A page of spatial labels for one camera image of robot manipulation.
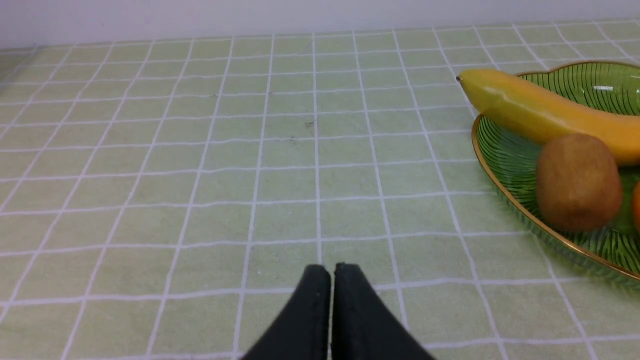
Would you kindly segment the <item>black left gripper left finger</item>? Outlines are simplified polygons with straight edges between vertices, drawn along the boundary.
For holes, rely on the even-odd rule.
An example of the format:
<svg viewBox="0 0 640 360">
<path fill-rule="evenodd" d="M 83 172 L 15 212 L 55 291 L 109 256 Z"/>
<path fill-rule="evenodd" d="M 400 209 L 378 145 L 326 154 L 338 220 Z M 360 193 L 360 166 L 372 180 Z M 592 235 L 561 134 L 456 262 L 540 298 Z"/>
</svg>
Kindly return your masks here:
<svg viewBox="0 0 640 360">
<path fill-rule="evenodd" d="M 326 360 L 332 280 L 320 264 L 309 264 L 286 305 L 243 360 Z"/>
</svg>

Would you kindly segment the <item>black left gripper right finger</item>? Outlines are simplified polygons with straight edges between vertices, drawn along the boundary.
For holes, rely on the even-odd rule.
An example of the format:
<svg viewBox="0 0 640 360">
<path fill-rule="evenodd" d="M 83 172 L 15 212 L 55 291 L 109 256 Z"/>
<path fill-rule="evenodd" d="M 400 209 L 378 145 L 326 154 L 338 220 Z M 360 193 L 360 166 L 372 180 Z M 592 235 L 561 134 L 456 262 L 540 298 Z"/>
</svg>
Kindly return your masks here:
<svg viewBox="0 0 640 360">
<path fill-rule="evenodd" d="M 334 268 L 331 357 L 334 360 L 432 360 L 384 305 L 358 264 Z"/>
</svg>

